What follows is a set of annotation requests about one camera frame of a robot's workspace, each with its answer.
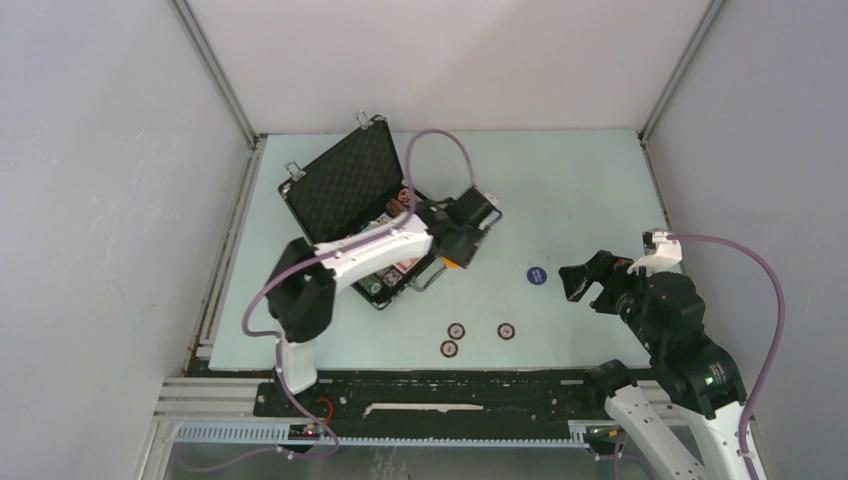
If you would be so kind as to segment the blue small blind button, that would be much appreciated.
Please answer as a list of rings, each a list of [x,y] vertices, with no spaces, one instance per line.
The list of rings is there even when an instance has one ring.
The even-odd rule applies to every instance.
[[[548,279],[548,274],[542,267],[532,266],[527,270],[526,278],[532,285],[543,285]]]

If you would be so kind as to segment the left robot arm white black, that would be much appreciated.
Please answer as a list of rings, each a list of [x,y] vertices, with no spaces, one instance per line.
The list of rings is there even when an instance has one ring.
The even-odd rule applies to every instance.
[[[331,323],[337,293],[412,258],[433,255],[465,268],[501,217],[497,198],[471,187],[457,199],[422,200],[413,212],[343,240],[291,241],[262,290],[279,324],[278,404],[297,417],[314,408],[316,340]]]

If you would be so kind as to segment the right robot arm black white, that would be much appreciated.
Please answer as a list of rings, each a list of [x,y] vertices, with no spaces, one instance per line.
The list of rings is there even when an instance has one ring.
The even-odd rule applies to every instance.
[[[693,281],[673,272],[681,259],[677,244],[658,246],[637,260],[600,250],[558,275],[570,302],[601,285],[592,309],[620,318],[646,350],[658,385],[690,428],[698,452],[692,454],[660,419],[619,360],[588,371],[583,408],[616,421],[660,479],[763,479],[753,435],[740,423],[753,397],[730,354],[705,333],[706,304]]]

